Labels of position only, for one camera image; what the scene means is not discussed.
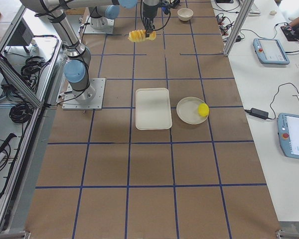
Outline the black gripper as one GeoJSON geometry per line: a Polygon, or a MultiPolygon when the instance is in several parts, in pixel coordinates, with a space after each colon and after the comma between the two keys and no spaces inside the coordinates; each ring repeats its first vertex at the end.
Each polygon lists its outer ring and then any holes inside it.
{"type": "Polygon", "coordinates": [[[146,34],[150,34],[155,30],[154,18],[155,18],[154,11],[142,11],[141,19],[142,19],[142,23],[145,28],[146,34]]]}

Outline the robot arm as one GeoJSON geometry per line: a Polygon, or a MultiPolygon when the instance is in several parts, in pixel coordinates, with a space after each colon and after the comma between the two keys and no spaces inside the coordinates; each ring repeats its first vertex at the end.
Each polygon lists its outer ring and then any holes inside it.
{"type": "Polygon", "coordinates": [[[64,67],[64,74],[69,70],[74,71],[74,78],[66,76],[72,87],[74,99],[81,98],[92,89],[88,76],[91,53],[79,40],[72,26],[66,18],[65,10],[78,7],[91,7],[94,17],[109,18],[108,12],[112,8],[120,10],[120,7],[133,8],[136,0],[22,0],[21,3],[27,9],[36,13],[36,17],[46,16],[53,25],[57,34],[66,48],[70,61],[64,67]]]}
{"type": "Polygon", "coordinates": [[[118,5],[89,7],[90,26],[93,30],[106,31],[114,28],[115,19],[120,13],[118,5]]]}

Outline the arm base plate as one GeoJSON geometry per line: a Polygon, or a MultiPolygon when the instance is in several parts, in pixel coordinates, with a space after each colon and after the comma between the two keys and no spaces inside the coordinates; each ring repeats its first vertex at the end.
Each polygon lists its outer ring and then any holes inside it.
{"type": "Polygon", "coordinates": [[[72,90],[68,83],[63,110],[101,110],[103,106],[106,78],[91,78],[90,86],[82,93],[72,90]]]}
{"type": "Polygon", "coordinates": [[[90,16],[87,16],[85,25],[85,31],[84,33],[87,35],[112,35],[114,30],[114,19],[108,19],[106,17],[100,17],[100,18],[92,18],[90,16]]]}

